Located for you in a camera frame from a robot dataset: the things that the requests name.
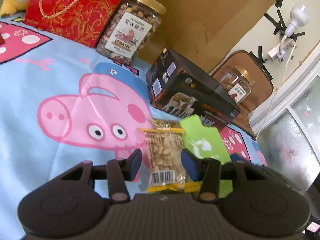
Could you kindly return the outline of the clear jar on chair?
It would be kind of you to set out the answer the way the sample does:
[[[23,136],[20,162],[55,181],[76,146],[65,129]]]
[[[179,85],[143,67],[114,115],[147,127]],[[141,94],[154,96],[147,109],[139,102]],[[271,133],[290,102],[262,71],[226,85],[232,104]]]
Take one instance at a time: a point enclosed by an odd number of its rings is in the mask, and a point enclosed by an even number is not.
[[[240,65],[227,65],[222,68],[222,71],[224,74],[218,78],[219,84],[239,105],[251,93],[255,81]]]

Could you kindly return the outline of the nut jar gold lid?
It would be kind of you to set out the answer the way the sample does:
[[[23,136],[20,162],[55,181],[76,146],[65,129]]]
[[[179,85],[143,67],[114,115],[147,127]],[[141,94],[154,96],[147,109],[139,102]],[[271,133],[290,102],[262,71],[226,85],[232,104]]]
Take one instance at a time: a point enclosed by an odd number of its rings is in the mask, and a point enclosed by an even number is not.
[[[161,25],[166,7],[156,0],[123,0],[108,21],[96,51],[126,66]]]

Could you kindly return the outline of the white power strip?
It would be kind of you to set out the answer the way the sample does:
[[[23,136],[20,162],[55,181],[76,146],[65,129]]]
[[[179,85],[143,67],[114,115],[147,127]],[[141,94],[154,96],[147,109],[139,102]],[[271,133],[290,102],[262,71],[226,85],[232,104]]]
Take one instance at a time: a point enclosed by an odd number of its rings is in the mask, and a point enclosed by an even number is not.
[[[284,60],[288,56],[288,51],[294,47],[296,42],[288,38],[284,42],[279,43],[277,46],[275,46],[273,49],[271,49],[267,54],[267,60],[271,62],[278,61],[279,63],[284,62]]]

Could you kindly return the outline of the clear peanut snack packet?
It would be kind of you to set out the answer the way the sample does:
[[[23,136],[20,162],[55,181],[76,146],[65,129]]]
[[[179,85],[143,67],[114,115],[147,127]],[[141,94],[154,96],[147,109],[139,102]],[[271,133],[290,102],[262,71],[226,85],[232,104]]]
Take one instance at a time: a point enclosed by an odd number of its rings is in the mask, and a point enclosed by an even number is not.
[[[147,144],[150,172],[147,192],[199,191],[200,183],[189,178],[181,161],[184,129],[178,121],[152,118],[151,123],[151,128],[141,129]]]

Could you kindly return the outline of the green snack pouch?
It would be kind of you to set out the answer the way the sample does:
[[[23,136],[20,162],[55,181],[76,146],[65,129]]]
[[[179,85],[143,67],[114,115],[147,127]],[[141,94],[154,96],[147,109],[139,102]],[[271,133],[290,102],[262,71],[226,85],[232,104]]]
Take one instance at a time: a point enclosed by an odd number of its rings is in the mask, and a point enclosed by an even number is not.
[[[225,164],[230,160],[228,151],[215,127],[203,126],[197,115],[180,120],[184,129],[183,149],[188,149],[198,158],[214,158]]]

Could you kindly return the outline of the white light bulb socket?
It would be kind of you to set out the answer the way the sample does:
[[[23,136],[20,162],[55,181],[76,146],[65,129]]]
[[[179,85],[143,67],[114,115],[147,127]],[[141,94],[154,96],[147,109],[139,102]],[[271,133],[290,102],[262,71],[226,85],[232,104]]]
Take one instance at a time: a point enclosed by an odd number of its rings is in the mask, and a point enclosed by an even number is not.
[[[308,24],[310,13],[304,4],[296,4],[290,11],[290,23],[285,30],[285,36],[290,37],[298,27]]]

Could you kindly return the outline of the black sheep print box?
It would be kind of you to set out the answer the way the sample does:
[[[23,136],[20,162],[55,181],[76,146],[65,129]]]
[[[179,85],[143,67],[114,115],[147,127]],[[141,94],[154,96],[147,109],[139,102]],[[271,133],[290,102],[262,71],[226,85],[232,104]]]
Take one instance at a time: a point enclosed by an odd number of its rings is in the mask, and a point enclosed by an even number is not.
[[[148,70],[146,84],[151,105],[181,119],[197,115],[204,126],[222,130],[240,114],[217,81],[171,48]]]

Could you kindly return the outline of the red gift bag gold pattern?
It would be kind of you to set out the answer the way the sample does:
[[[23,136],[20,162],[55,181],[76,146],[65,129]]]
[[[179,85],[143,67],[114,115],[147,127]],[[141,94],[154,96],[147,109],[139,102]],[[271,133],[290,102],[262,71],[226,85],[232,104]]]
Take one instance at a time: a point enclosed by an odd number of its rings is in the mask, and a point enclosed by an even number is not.
[[[121,0],[30,0],[24,22],[94,48]]]

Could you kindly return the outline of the brown chair cushion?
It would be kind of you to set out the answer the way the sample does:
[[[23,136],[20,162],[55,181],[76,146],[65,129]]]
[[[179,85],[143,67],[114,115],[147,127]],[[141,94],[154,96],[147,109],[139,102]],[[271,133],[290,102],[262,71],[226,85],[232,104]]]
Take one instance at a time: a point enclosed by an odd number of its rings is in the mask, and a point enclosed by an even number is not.
[[[246,81],[249,83],[251,92],[242,102],[238,103],[240,114],[233,120],[233,124],[254,136],[249,124],[250,114],[271,96],[273,92],[272,77],[264,70],[263,65],[253,53],[244,50],[236,51],[227,57],[221,66],[215,68],[212,77],[216,81],[220,81],[236,66],[245,70]]]

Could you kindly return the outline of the blue cartoon pig tablecloth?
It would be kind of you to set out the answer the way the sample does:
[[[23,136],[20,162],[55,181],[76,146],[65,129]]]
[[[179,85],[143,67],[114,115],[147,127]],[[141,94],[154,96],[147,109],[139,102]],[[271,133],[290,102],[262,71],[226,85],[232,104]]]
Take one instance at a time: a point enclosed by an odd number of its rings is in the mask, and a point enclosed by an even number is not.
[[[126,158],[151,119],[146,73],[61,36],[1,19],[1,239],[21,239],[17,207],[29,192],[89,160]]]

